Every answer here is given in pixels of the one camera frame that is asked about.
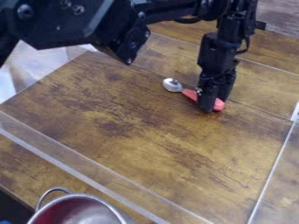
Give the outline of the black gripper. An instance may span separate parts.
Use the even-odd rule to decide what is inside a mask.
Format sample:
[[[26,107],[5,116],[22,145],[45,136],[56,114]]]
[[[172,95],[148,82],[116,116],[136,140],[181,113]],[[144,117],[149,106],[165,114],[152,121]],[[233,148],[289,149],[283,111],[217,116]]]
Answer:
[[[204,112],[213,110],[219,98],[225,102],[236,80],[235,59],[241,42],[223,40],[216,32],[207,33],[200,42],[197,65],[200,66],[200,79],[197,86],[197,106]]]

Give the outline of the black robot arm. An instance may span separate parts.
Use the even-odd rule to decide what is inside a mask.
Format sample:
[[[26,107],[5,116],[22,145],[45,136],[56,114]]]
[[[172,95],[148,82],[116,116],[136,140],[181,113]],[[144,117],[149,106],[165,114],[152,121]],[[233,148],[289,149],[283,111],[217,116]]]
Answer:
[[[192,97],[204,112],[224,109],[236,56],[257,28],[257,0],[0,0],[0,67],[20,41],[37,50],[90,44],[130,64],[149,24],[216,21],[200,42],[200,78]]]

